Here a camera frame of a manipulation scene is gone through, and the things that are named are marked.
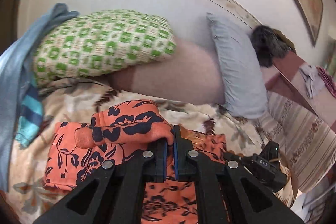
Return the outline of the leaf pattern fleece blanket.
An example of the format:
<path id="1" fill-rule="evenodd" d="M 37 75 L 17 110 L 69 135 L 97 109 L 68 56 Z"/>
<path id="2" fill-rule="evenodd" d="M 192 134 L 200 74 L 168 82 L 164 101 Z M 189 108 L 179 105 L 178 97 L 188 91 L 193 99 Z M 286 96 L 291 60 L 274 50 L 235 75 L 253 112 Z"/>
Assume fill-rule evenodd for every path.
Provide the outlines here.
<path id="1" fill-rule="evenodd" d="M 92 80 L 63 79 L 42 90 L 45 110 L 35 140 L 22 147 L 15 142 L 11 154 L 9 190 L 2 194 L 14 217 L 33 223 L 105 160 L 122 164 L 144 145 L 105 144 L 76 147 L 74 131 L 89 123 L 94 113 L 126 102 L 145 99 L 142 94 L 119 91 Z M 182 136 L 211 160 L 222 162 L 225 152 L 250 156 L 261 152 L 268 137 L 260 121 L 229 115 L 223 107 L 153 98 L 167 123 L 182 126 Z"/>

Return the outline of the grey-blue pillow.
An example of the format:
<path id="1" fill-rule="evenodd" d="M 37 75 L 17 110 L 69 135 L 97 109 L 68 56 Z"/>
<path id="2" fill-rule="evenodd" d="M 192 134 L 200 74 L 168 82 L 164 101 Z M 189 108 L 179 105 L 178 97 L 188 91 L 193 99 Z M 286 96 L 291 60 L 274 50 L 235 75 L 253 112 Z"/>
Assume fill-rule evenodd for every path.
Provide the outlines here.
<path id="1" fill-rule="evenodd" d="M 224 107 L 233 117 L 261 117 L 267 110 L 267 93 L 248 33 L 225 16 L 208 13 L 207 23 L 224 83 Z"/>

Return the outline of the green checkered pillow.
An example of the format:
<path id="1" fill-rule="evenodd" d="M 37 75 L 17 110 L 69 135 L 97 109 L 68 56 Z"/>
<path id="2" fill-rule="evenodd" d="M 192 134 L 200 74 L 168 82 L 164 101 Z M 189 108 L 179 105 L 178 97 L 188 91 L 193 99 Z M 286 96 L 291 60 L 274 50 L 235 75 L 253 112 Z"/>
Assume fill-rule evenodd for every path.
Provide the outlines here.
<path id="1" fill-rule="evenodd" d="M 167 19 L 134 10 L 103 10 L 67 20 L 41 41 L 34 57 L 38 87 L 55 79 L 97 77 L 163 61 L 176 41 Z"/>

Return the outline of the black furry item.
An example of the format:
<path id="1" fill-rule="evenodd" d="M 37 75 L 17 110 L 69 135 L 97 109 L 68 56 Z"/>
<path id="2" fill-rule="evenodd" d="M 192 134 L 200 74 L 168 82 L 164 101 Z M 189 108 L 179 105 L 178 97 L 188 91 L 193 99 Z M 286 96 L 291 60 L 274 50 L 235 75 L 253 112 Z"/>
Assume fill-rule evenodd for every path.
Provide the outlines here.
<path id="1" fill-rule="evenodd" d="M 261 67 L 271 67 L 274 57 L 284 58 L 290 50 L 272 28 L 264 25 L 259 25 L 253 29 L 251 43 Z"/>

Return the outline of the striped beige blanket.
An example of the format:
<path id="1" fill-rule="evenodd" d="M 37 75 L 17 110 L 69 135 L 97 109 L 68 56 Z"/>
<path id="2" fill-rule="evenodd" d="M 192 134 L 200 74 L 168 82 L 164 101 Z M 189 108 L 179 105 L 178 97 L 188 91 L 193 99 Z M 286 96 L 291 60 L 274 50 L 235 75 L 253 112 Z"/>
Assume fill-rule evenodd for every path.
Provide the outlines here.
<path id="1" fill-rule="evenodd" d="M 279 144 L 301 192 L 312 190 L 335 163 L 335 132 L 298 103 L 268 92 L 268 110 L 258 119 L 262 132 Z"/>

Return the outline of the orange floral garment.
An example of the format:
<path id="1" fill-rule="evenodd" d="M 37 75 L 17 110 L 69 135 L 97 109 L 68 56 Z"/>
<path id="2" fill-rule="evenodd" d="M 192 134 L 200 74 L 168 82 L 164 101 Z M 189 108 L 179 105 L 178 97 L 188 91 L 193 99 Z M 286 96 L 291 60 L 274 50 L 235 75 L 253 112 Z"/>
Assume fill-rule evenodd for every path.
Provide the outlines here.
<path id="1" fill-rule="evenodd" d="M 97 112 L 90 123 L 74 131 L 75 144 L 80 149 L 120 143 L 144 145 L 131 158 L 137 151 L 146 151 L 150 143 L 167 142 L 166 178 L 161 183 L 146 183 L 140 223 L 199 223 L 194 182 L 179 182 L 175 177 L 174 126 L 163 119 L 153 101 L 141 100 Z"/>

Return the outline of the teal striped knit sweater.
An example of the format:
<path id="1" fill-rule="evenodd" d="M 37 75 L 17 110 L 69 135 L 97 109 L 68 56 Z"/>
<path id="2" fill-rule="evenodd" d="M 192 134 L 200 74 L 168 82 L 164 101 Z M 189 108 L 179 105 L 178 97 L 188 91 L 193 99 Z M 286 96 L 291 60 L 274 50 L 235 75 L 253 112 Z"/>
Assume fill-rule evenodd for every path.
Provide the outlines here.
<path id="1" fill-rule="evenodd" d="M 34 77 L 21 104 L 15 140 L 27 148 L 37 137 L 43 122 L 43 105 L 39 99 L 37 83 Z"/>

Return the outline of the white crumpled cloth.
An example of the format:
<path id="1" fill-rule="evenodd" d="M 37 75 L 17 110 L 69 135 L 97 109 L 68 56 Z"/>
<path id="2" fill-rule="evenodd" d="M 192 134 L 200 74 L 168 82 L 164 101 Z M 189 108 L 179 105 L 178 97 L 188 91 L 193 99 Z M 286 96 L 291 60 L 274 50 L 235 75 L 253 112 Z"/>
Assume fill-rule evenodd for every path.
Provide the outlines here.
<path id="1" fill-rule="evenodd" d="M 319 76 L 318 70 L 315 66 L 303 64 L 299 67 L 299 72 L 305 81 L 306 94 L 309 99 L 316 96 L 320 90 L 325 87 L 323 79 Z"/>

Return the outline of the blue-grey cloth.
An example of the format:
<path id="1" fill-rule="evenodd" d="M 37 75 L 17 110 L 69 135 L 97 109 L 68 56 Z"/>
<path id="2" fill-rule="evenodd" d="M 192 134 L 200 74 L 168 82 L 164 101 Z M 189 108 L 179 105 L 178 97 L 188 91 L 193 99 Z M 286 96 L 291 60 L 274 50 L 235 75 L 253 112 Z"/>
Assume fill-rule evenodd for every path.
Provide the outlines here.
<path id="1" fill-rule="evenodd" d="M 79 15 L 57 3 L 1 54 L 1 190 L 8 191 L 9 163 L 19 109 L 33 80 L 34 52 L 53 28 Z"/>

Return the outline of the maroon pink headboard cloth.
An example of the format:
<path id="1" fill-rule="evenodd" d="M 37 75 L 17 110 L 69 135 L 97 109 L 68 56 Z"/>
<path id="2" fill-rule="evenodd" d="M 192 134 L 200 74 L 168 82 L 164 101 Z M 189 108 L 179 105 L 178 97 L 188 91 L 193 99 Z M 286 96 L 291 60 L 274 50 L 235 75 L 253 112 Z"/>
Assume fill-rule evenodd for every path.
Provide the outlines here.
<path id="1" fill-rule="evenodd" d="M 271 67 L 260 68 L 266 89 L 297 102 L 335 130 L 335 98 L 327 88 L 321 89 L 312 99 L 307 96 L 305 81 L 299 72 L 299 67 L 305 64 L 293 52 L 288 52 L 283 59 L 274 58 Z"/>

